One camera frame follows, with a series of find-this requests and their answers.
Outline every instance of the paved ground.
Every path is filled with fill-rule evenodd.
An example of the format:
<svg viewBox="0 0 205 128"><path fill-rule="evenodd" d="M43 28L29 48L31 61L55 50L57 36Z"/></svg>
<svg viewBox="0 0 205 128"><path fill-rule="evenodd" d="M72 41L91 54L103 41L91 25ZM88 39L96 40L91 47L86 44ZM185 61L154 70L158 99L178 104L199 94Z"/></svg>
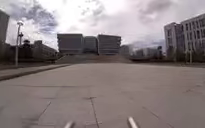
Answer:
<svg viewBox="0 0 205 128"><path fill-rule="evenodd" d="M79 64L0 82L0 128L205 128L205 68Z"/></svg>

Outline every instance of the lamp post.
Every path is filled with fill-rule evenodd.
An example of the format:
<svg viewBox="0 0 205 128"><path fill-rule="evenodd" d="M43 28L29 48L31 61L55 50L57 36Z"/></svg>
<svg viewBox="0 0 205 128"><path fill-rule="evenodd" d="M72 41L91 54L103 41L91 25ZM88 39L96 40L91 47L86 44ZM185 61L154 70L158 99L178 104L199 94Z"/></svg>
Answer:
<svg viewBox="0 0 205 128"><path fill-rule="evenodd" d="M23 33L22 32L19 34L19 37L20 37L20 44L19 44L19 46L21 46L22 45L22 37L23 37Z"/></svg>
<svg viewBox="0 0 205 128"><path fill-rule="evenodd" d="M17 22L18 25L18 32L17 32L17 39L16 39L16 53L15 53L15 66L18 67L18 44L19 44L19 35L20 35L20 27L23 26L23 22L22 21L18 21Z"/></svg>

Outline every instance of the steps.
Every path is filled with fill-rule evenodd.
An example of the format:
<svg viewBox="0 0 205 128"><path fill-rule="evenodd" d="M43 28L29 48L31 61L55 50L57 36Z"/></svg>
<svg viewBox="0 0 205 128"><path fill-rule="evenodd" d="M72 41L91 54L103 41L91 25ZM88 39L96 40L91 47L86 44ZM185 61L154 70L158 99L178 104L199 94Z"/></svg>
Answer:
<svg viewBox="0 0 205 128"><path fill-rule="evenodd" d="M120 55L75 55L63 56L56 61L58 64L75 63L130 63L131 61Z"/></svg>

